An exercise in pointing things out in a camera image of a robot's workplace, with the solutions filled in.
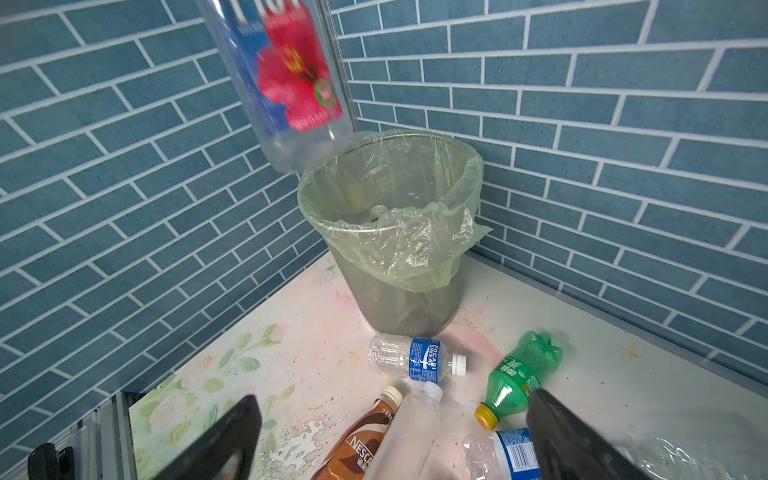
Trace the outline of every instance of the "white table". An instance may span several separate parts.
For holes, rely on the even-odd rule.
[[[547,287],[467,256],[462,270],[461,306],[437,338],[467,355],[468,373],[442,384],[444,431],[422,478],[467,478],[461,440],[478,428],[472,413],[485,398],[487,375],[530,329],[546,329],[564,350],[545,388],[610,440],[641,439],[681,415],[727,419],[768,438],[768,399]],[[229,406],[255,393],[264,424],[251,478],[309,478],[393,382],[369,371],[373,333],[325,255],[131,407],[139,477],[152,478]],[[524,421],[516,415],[502,427]]]

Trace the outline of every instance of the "brown label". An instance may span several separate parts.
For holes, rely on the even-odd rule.
[[[312,480],[360,480],[379,449],[395,413],[384,400],[344,433]]]

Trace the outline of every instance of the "blue label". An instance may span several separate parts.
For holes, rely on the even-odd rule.
[[[238,12],[234,10],[234,2],[239,7]],[[251,93],[253,103],[261,113],[264,126],[272,135],[277,132],[292,130],[286,119],[285,106],[276,104],[265,97],[256,83],[256,79],[259,77],[259,52],[272,46],[266,36],[256,2],[221,0],[217,2],[217,5],[221,8],[224,21],[229,25],[237,44],[234,60],[240,73],[240,79]]]
[[[536,452],[528,429],[496,432],[502,441],[512,480],[541,480]]]
[[[411,380],[437,383],[440,365],[440,342],[437,340],[413,339],[411,342]]]

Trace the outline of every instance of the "blue brick wall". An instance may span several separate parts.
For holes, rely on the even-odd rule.
[[[0,15],[2,476],[326,246],[192,1],[7,0]]]
[[[768,385],[768,3],[330,3],[362,127],[485,159],[476,253]]]

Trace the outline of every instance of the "trash can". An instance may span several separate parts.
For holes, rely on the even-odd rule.
[[[452,137],[361,132],[304,172],[299,208],[375,330],[430,337],[458,308],[462,254],[491,230],[475,222],[481,187],[482,159]]]

